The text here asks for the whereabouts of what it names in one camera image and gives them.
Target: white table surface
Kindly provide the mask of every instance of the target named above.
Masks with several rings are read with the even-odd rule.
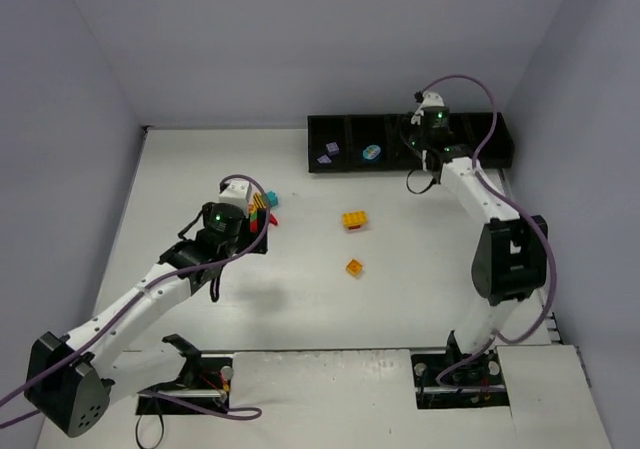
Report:
[[[269,253],[227,266],[219,303],[201,290],[134,347],[174,332],[203,350],[443,347],[475,295],[471,261],[481,226],[441,187],[410,194],[402,172],[308,174],[306,147],[306,130],[152,130],[97,311],[146,273],[203,203],[216,200],[220,179],[243,173],[280,199]],[[421,174],[412,180],[426,182]],[[347,233],[341,216],[355,210],[370,222]],[[364,264],[357,280],[345,271],[352,258]],[[505,332],[523,332],[539,311],[531,298]],[[541,329],[529,342],[549,337]]]
[[[309,175],[305,131],[152,131],[96,311],[130,288],[235,172],[278,193],[269,253],[227,267],[218,304],[201,291],[134,348],[177,332],[203,350],[390,350],[240,352],[231,403],[258,405],[264,416],[170,416],[161,449],[609,447],[574,349],[549,345],[545,330],[530,340],[540,346],[499,349],[511,408],[416,409],[402,348],[441,347],[464,317],[480,227],[442,188],[409,194],[404,174]],[[341,214],[359,209],[369,226],[345,233]],[[359,280],[344,269],[352,257],[365,265]],[[505,332],[520,333],[539,310],[532,298]],[[77,439],[46,422],[38,449],[135,448],[134,409],[134,397],[112,405]],[[144,442],[158,429],[145,418]]]

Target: white wall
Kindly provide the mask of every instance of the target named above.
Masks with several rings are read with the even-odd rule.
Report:
[[[141,143],[73,0],[0,0],[0,395],[47,330],[88,316]],[[32,410],[22,396],[5,421]],[[42,419],[0,431],[34,447]]]
[[[451,72],[505,104],[562,0],[76,0],[143,123],[406,111]],[[485,109],[470,84],[440,88]]]
[[[615,448],[638,447],[640,0],[565,0],[508,106],[517,196],[549,222],[556,312]]]

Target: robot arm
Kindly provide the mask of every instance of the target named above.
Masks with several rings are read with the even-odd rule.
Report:
[[[28,380],[82,350],[117,319],[90,352],[25,391],[25,397],[67,436],[84,434],[111,403],[123,397],[173,381],[179,375],[200,374],[200,351],[178,335],[168,335],[163,344],[150,349],[127,348],[151,324],[205,284],[213,288],[222,271],[216,262],[222,263],[250,245],[254,247],[252,252],[266,253],[266,236],[259,241],[258,237],[259,229],[268,224],[267,214],[258,209],[250,221],[249,191],[248,183],[231,181],[220,193],[221,202],[205,204],[198,217],[178,234],[182,240],[162,254],[132,289],[68,334],[56,337],[48,332],[34,343]],[[200,218],[204,228],[194,240],[185,238]],[[213,293],[212,300],[217,300]],[[127,306],[131,307],[122,315]]]
[[[479,163],[473,168],[470,149],[455,143],[449,129],[449,110],[442,97],[425,92],[416,98],[420,106],[411,120],[409,141],[422,155],[423,170],[430,172],[460,201],[469,216],[483,225],[471,267],[474,302],[447,344],[459,354],[473,354],[502,330],[519,304],[544,285],[546,254],[518,212],[478,180],[478,175],[484,176],[491,184]],[[535,216],[534,221],[546,235],[545,220]]]

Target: black tray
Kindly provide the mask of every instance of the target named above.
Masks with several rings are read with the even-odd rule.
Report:
[[[399,135],[399,118],[403,114],[309,116],[307,118],[309,172],[393,171],[419,169],[420,161],[403,144]],[[451,113],[449,125],[456,143],[475,149],[489,132],[490,112]],[[336,142],[340,154],[331,163],[318,158],[327,154],[326,145]],[[382,152],[375,162],[364,162],[362,151],[371,144]],[[485,169],[511,167],[514,144],[502,114],[498,114],[496,131],[480,154]]]

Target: blue round object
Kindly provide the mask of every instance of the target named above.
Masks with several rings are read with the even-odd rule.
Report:
[[[380,154],[382,154],[380,146],[371,144],[362,151],[362,159],[365,162],[377,162],[380,159]]]

